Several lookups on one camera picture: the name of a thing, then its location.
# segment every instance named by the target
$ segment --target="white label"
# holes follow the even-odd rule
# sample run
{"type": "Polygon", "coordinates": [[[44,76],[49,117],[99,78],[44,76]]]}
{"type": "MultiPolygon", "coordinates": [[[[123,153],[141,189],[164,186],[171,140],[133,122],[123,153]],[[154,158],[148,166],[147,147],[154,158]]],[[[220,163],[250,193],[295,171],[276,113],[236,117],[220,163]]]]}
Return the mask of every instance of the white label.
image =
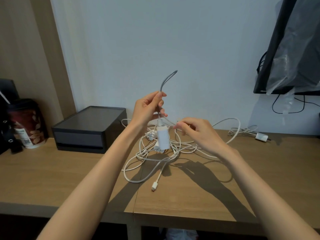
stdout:
{"type": "Polygon", "coordinates": [[[33,145],[25,129],[15,129],[15,131],[25,147],[33,145]]]}

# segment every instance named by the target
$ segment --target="wooden tabletop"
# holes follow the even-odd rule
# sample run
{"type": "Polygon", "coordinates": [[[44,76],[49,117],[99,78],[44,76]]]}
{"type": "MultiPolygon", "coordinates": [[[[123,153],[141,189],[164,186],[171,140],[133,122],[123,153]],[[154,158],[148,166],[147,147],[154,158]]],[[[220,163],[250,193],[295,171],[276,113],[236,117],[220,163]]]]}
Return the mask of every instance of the wooden tabletop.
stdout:
{"type": "MultiPolygon", "coordinates": [[[[218,133],[225,141],[231,138],[225,130],[218,133]]],[[[306,222],[319,229],[320,140],[285,134],[270,134],[270,138],[272,141],[264,143],[238,136],[230,145],[306,222]]],[[[148,175],[154,165],[147,161],[141,177],[148,175]]],[[[199,153],[181,154],[165,168],[156,191],[152,192],[159,170],[140,184],[134,206],[134,220],[139,224],[262,233],[246,198],[222,163],[212,162],[199,153]]]]}
{"type": "MultiPolygon", "coordinates": [[[[136,145],[132,154],[138,150],[136,145]]],[[[51,217],[102,154],[59,151],[54,139],[43,146],[0,155],[0,213],[51,217]]],[[[129,171],[139,179],[142,170],[129,171]]],[[[133,220],[138,184],[120,174],[102,218],[104,222],[133,220]]]]}

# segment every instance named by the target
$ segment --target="forearm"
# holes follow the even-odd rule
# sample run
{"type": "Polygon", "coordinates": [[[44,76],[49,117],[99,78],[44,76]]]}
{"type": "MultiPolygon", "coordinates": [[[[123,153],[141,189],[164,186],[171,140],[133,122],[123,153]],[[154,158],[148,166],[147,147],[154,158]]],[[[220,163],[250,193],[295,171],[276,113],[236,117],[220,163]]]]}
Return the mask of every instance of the forearm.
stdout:
{"type": "Polygon", "coordinates": [[[38,239],[90,239],[139,130],[128,126],[56,211],[38,239]]]}
{"type": "Polygon", "coordinates": [[[238,152],[226,150],[222,157],[270,239],[320,239],[238,152]]]}

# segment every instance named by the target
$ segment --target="qr code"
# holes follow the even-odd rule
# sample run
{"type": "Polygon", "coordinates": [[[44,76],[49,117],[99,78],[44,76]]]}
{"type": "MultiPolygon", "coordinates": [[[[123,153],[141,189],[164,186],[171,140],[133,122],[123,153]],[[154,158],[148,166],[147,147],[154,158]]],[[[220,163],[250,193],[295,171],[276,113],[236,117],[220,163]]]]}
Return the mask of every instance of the qr code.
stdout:
{"type": "Polygon", "coordinates": [[[31,141],[29,139],[23,139],[23,144],[30,144],[31,141]]]}

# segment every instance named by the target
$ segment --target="person's right hand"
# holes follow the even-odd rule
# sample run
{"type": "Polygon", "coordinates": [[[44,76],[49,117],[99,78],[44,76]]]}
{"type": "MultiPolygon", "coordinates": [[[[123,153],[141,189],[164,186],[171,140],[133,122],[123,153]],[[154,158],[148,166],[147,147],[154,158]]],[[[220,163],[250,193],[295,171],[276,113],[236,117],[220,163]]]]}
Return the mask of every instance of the person's right hand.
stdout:
{"type": "Polygon", "coordinates": [[[187,117],[179,121],[174,128],[182,130],[182,133],[189,135],[199,147],[212,154],[222,156],[226,151],[232,150],[207,120],[187,117]]]}

